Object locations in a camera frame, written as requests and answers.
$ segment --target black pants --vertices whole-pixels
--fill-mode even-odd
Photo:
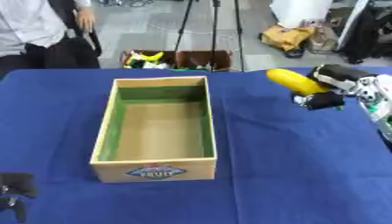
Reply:
[[[99,68],[91,45],[84,38],[63,38],[49,48],[25,46],[26,53],[0,57],[0,80],[18,69]]]

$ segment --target yellow bag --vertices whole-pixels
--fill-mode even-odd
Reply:
[[[315,27],[286,29],[280,25],[273,25],[261,35],[262,42],[269,46],[276,46],[285,51],[292,50],[308,39],[315,32]]]

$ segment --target blue table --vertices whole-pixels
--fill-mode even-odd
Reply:
[[[88,160],[112,80],[201,74],[18,71],[0,82],[0,171],[32,172],[39,189],[27,223],[392,223],[392,155],[355,101],[306,111],[264,71],[209,75],[215,180],[98,182]],[[0,221],[16,223],[12,212]]]

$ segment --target wooden box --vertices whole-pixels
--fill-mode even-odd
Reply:
[[[114,81],[90,164],[102,182],[213,179],[206,77]]]

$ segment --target white shirt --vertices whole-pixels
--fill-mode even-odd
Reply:
[[[91,0],[74,0],[79,7]],[[0,57],[20,54],[25,44],[49,47],[67,30],[47,0],[0,0]]]

